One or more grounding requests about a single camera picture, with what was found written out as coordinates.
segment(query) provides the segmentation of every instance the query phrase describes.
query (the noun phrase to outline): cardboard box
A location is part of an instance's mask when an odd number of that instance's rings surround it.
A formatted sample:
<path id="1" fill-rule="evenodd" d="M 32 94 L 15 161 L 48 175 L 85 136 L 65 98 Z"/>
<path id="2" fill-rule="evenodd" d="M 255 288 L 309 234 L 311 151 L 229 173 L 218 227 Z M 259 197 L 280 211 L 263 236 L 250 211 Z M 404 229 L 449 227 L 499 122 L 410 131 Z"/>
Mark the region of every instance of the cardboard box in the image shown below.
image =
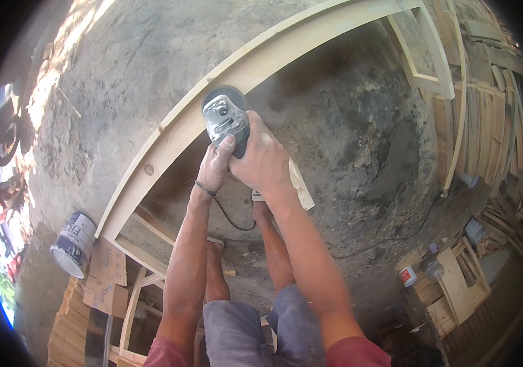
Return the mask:
<path id="1" fill-rule="evenodd" d="M 129 291 L 126 288 L 89 276 L 83 289 L 84 304 L 108 315 L 125 318 L 129 299 Z"/>
<path id="2" fill-rule="evenodd" d="M 89 275 L 103 282 L 127 285 L 125 253 L 106 239 L 97 239 L 90 258 Z"/>

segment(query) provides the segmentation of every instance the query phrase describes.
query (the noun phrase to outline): electric sander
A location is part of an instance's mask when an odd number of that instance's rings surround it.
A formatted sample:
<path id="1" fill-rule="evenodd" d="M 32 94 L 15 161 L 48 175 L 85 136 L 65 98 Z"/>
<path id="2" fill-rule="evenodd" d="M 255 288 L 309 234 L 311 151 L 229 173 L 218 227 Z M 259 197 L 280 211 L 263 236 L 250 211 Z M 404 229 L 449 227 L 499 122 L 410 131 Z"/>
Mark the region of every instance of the electric sander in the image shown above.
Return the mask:
<path id="1" fill-rule="evenodd" d="M 233 156 L 243 158 L 249 138 L 247 100 L 241 91 L 230 85 L 220 85 L 202 99 L 202 115 L 206 121 L 206 132 L 215 146 L 219 146 L 228 135 L 235 136 Z"/>

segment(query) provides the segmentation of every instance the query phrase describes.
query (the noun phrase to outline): person's right hand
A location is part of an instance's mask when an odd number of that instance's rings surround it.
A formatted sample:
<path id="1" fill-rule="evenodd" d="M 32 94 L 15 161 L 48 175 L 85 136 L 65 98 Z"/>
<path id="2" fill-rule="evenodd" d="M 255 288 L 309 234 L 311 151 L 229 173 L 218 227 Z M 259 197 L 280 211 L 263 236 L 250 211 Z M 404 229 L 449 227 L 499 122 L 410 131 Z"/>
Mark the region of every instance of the person's right hand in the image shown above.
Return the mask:
<path id="1" fill-rule="evenodd" d="M 290 156 L 284 146 L 273 139 L 259 115 L 247 111 L 250 133 L 243 158 L 231 156 L 228 168 L 247 186 L 259 191 L 266 198 L 283 190 L 292 189 L 288 161 Z"/>

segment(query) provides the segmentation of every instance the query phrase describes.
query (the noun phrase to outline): person's left hand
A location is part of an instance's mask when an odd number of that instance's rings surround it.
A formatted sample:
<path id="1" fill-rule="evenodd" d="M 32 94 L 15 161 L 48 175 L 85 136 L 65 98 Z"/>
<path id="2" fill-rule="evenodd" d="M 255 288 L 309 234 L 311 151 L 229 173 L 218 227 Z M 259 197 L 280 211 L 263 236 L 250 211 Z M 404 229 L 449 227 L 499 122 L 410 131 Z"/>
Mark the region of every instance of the person's left hand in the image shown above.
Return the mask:
<path id="1" fill-rule="evenodd" d="M 217 148 L 210 144 L 200 163 L 198 180 L 207 189 L 218 192 L 227 175 L 227 161 L 235 150 L 235 136 L 228 135 Z"/>

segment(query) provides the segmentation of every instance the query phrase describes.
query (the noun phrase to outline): shirt sleeve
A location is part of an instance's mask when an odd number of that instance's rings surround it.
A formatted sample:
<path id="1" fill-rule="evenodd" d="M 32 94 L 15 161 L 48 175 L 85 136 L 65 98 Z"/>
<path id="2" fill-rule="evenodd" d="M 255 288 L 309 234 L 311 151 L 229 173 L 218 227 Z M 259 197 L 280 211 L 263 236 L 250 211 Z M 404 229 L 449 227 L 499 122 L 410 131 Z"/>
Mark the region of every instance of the shirt sleeve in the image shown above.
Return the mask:
<path id="1" fill-rule="evenodd" d="M 155 338 L 143 367 L 190 367 L 190 356 L 175 341 Z"/>
<path id="2" fill-rule="evenodd" d="M 327 350 L 327 367 L 390 367 L 392 358 L 361 336 L 339 340 Z"/>

